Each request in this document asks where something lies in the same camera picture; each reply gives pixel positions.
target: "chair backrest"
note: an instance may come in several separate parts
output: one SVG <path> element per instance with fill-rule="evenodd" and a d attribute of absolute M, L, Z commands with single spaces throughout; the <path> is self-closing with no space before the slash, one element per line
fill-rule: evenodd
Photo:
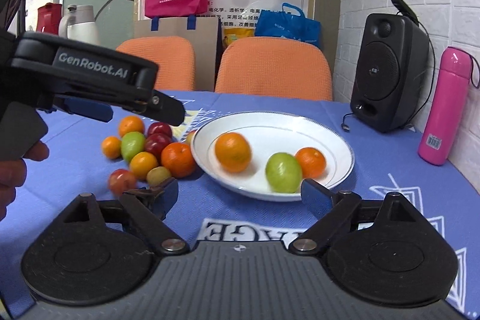
<path fill-rule="evenodd" d="M 332 76 L 325 56 L 311 44 L 247 37 L 223 53 L 215 92 L 332 100 Z"/>
<path fill-rule="evenodd" d="M 142 57 L 158 64 L 156 90 L 193 91 L 195 54 L 184 38 L 141 37 L 120 44 L 117 51 Z"/>

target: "beige paper bag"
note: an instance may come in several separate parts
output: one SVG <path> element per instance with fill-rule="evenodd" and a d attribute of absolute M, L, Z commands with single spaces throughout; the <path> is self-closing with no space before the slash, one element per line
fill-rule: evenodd
<path fill-rule="evenodd" d="M 213 91 L 223 51 L 220 20 L 205 16 L 167 17 L 158 19 L 158 30 L 156 28 L 154 19 L 135 21 L 133 36 L 179 36 L 190 41 L 195 52 L 195 90 Z"/>

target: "pink thermos bottle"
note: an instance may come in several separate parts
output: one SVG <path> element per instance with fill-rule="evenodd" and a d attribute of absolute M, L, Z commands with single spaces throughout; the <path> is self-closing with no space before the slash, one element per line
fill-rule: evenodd
<path fill-rule="evenodd" d="M 452 148 L 469 92 L 473 60 L 458 48 L 443 51 L 430 115 L 418 148 L 420 157 L 431 164 L 445 163 Z"/>

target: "human hand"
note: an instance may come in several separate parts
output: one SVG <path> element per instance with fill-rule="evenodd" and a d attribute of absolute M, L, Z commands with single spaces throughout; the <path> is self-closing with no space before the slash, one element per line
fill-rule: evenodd
<path fill-rule="evenodd" d="M 49 148 L 39 141 L 25 154 L 25 158 L 41 162 L 49 154 Z M 0 221 L 7 215 L 7 206 L 15 201 L 15 188 L 24 184 L 26 176 L 27 166 L 23 159 L 0 162 Z"/>

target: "table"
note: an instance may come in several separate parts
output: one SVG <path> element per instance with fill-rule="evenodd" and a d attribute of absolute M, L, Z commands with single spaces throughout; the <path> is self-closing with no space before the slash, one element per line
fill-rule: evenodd
<path fill-rule="evenodd" d="M 459 273 L 448 302 L 470 318 L 480 314 L 480 196 L 452 164 L 436 167 L 418 157 L 419 133 L 399 130 L 383 135 L 354 117 L 348 117 L 351 131 L 345 133 L 340 123 L 350 110 L 342 103 L 210 92 L 169 94 L 193 111 L 189 112 L 193 115 L 188 125 L 191 129 L 230 112 L 265 110 L 309 117 L 341 134 L 355 153 L 354 171 L 348 179 L 354 191 L 365 199 L 381 199 L 392 190 L 402 192 L 457 252 Z M 43 115 L 50 129 L 44 139 L 50 158 L 27 163 L 27 181 L 0 222 L 0 290 L 14 316 L 32 305 L 19 271 L 28 245 L 79 193 L 89 191 L 98 199 L 111 198 L 107 178 L 125 163 L 108 162 L 99 146 L 106 136 L 117 134 L 118 121 L 125 115 L 127 112 L 116 108 L 108 124 L 61 112 Z M 193 244 L 207 217 L 287 228 L 307 228 L 315 221 L 301 202 L 249 199 L 198 172 L 180 181 L 178 202 L 165 223 Z"/>

